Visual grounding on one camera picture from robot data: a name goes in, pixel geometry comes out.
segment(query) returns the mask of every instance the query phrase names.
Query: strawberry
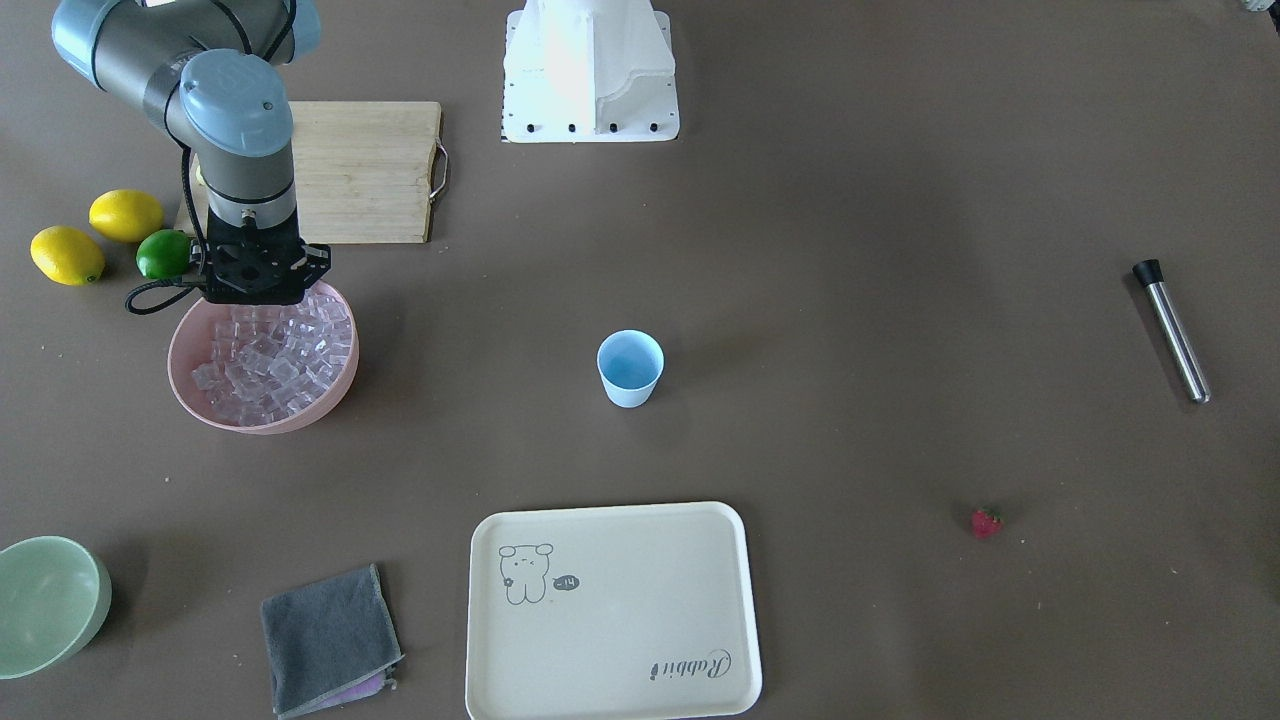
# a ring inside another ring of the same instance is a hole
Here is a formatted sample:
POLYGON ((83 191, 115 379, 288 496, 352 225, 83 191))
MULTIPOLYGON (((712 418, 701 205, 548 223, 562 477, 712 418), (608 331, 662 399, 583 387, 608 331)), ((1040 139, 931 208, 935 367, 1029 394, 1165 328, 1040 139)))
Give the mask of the strawberry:
POLYGON ((993 507, 979 507, 969 516, 969 525, 973 527, 973 537, 982 539, 998 533, 1005 521, 993 507))

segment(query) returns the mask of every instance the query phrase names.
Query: metal muddler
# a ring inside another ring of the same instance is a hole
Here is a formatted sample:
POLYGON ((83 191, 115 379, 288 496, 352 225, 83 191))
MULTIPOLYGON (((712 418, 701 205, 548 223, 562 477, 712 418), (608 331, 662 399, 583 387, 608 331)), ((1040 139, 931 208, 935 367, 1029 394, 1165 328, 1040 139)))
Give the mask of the metal muddler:
POLYGON ((1178 372, 1183 375, 1183 384, 1192 401, 1208 402, 1208 386, 1204 384, 1204 374, 1201 372, 1199 361, 1192 350, 1187 333, 1183 332, 1183 323, 1178 319, 1172 301, 1169 300, 1169 291, 1165 288, 1165 275, 1160 272, 1160 260, 1143 260, 1133 266, 1133 274, 1138 282, 1147 288, 1147 297, 1156 310, 1160 328, 1165 331, 1165 341, 1169 342, 1169 351, 1174 355, 1178 372))

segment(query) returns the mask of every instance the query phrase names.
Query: light blue joint cap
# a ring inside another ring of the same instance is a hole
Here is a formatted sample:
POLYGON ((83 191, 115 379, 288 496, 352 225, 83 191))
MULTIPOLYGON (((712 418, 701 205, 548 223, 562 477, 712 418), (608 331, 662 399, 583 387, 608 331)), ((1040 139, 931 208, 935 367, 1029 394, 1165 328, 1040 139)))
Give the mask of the light blue joint cap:
MULTIPOLYGON (((288 10, 289 0, 283 0, 288 10)), ((298 12, 293 17, 293 58, 297 60, 320 45, 320 13, 312 0, 297 0, 298 12)))
POLYGON ((108 13, 124 0, 63 0, 54 10, 54 47, 76 68, 79 74, 97 83, 93 73, 93 47, 97 45, 97 31, 108 13))
POLYGON ((284 81, 257 55, 228 49, 196 55, 182 69, 178 97, 200 135, 228 152, 266 158, 293 137, 284 81))

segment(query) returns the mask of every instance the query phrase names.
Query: folded cloth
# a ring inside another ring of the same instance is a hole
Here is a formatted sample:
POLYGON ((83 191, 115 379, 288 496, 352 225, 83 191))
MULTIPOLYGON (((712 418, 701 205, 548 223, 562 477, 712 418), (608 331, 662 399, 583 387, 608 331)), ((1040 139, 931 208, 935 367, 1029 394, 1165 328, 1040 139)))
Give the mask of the folded cloth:
POLYGON ((376 694, 404 657, 375 565, 262 601, 262 634, 280 720, 376 694))

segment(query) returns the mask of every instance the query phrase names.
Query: pink bowl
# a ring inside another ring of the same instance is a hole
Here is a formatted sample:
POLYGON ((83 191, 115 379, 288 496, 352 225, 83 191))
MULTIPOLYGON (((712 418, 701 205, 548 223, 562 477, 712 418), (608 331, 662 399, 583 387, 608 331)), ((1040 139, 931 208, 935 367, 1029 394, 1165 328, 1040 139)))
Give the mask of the pink bowl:
POLYGON ((347 299, 342 293, 325 282, 317 282, 311 290, 312 292, 335 297, 338 302, 342 302, 347 314, 352 316, 351 357, 347 359, 338 377, 334 378, 333 386, 324 395, 311 405, 303 407, 302 411, 265 425, 241 427, 218 420, 212 406, 209 404, 209 398, 205 397, 205 392, 196 387, 196 379, 191 377, 191 372, 209 363, 209 357, 212 354, 214 325, 230 318, 230 306, 214 305, 201 299, 183 315, 182 322, 178 323, 178 329, 173 333, 173 341, 169 343, 169 387, 173 388, 173 395, 187 409, 187 413, 224 430, 251 436, 274 436, 305 428, 333 410, 338 405, 338 401, 347 395, 351 380, 356 377, 356 364, 360 360, 360 334, 356 332, 356 320, 351 313, 351 306, 347 305, 347 299))

